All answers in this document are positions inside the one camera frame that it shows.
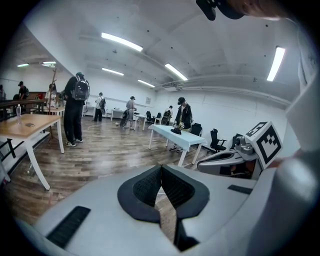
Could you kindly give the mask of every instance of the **cap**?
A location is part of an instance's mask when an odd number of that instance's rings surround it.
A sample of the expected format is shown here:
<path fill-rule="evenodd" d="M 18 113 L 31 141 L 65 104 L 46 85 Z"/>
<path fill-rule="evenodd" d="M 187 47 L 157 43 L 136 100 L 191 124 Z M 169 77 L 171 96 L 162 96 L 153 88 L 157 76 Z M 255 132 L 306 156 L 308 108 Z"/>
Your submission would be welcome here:
<path fill-rule="evenodd" d="M 184 103 L 186 100 L 185 100 L 185 98 L 184 97 L 180 97 L 179 99 L 178 99 L 178 105 L 181 105 L 182 103 Z"/>

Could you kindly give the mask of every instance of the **bottle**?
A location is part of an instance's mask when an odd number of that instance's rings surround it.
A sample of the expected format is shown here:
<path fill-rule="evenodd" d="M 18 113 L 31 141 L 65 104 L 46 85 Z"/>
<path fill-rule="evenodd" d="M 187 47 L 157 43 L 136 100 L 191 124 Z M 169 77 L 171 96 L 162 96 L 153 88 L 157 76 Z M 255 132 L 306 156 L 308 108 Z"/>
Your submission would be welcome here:
<path fill-rule="evenodd" d="M 21 106 L 18 104 L 18 107 L 15 109 L 16 112 L 16 118 L 18 119 L 18 125 L 21 125 Z"/>

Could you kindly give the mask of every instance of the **white wall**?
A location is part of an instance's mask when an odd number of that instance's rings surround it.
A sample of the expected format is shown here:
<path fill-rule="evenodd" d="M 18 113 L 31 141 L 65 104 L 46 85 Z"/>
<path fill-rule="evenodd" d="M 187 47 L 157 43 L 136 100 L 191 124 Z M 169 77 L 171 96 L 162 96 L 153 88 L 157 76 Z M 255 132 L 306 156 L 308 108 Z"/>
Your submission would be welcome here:
<path fill-rule="evenodd" d="M 218 139 L 231 144 L 232 137 L 244 135 L 257 123 L 272 121 L 280 139 L 283 141 L 287 119 L 284 108 L 274 102 L 261 98 L 231 93 L 217 93 L 203 90 L 158 92 L 151 114 L 163 114 L 170 105 L 173 106 L 174 117 L 178 112 L 178 98 L 184 97 L 191 106 L 195 123 L 203 127 L 202 136 L 211 143 L 210 131 L 218 130 Z"/>
<path fill-rule="evenodd" d="M 300 143 L 297 139 L 297 136 L 288 122 L 286 124 L 286 129 L 285 129 L 282 144 L 283 144 L 283 148 L 278 155 L 279 158 L 290 157 L 298 149 L 300 149 Z"/>
<path fill-rule="evenodd" d="M 49 89 L 49 85 L 52 83 L 54 76 L 53 68 L 50 67 L 32 67 L 28 66 L 23 74 L 22 81 L 24 85 L 29 89 L 29 92 L 46 92 Z M 65 89 L 68 80 L 71 75 L 64 71 L 57 71 L 55 74 L 55 85 L 57 92 L 61 92 Z"/>
<path fill-rule="evenodd" d="M 0 85 L 6 93 L 6 99 L 12 100 L 14 95 L 19 92 L 18 84 L 23 81 L 24 70 L 1 69 L 0 70 Z"/>
<path fill-rule="evenodd" d="M 135 82 L 132 79 L 126 79 L 125 76 L 108 73 L 95 69 L 89 69 L 85 73 L 85 78 L 90 84 L 90 97 L 88 102 L 95 105 L 99 93 L 103 93 L 106 101 L 106 109 L 111 112 L 113 108 L 126 109 L 126 103 L 131 96 L 135 97 L 137 112 L 145 115 L 147 111 L 153 112 L 156 101 L 156 93 L 153 88 Z M 151 98 L 150 104 L 146 104 L 146 99 Z"/>

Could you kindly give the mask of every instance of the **black jacket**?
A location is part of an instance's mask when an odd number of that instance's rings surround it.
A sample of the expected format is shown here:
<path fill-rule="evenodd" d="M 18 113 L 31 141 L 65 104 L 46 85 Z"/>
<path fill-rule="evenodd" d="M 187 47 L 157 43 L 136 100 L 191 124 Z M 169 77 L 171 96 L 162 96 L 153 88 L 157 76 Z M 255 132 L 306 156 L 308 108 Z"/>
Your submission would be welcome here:
<path fill-rule="evenodd" d="M 179 126 L 179 123 L 180 123 L 181 107 L 182 106 L 179 107 L 178 113 L 176 114 L 176 118 L 175 118 L 177 126 Z M 182 111 L 182 119 L 181 119 L 185 129 L 189 129 L 191 127 L 191 121 L 192 121 L 191 119 L 192 119 L 191 107 L 187 104 L 184 110 Z"/>

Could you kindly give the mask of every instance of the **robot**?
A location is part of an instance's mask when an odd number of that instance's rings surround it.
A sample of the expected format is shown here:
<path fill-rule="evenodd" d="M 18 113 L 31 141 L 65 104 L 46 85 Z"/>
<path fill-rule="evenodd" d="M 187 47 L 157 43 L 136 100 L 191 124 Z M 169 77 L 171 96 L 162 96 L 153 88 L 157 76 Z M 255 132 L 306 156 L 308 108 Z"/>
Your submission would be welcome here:
<path fill-rule="evenodd" d="M 246 178 L 243 171 L 232 175 L 230 170 L 232 167 L 246 169 L 244 163 L 252 162 L 250 178 L 258 180 L 261 172 L 277 158 L 282 147 L 282 141 L 273 123 L 259 122 L 245 136 L 236 138 L 234 148 L 228 152 L 208 156 L 198 162 L 197 168 L 202 173 Z"/>

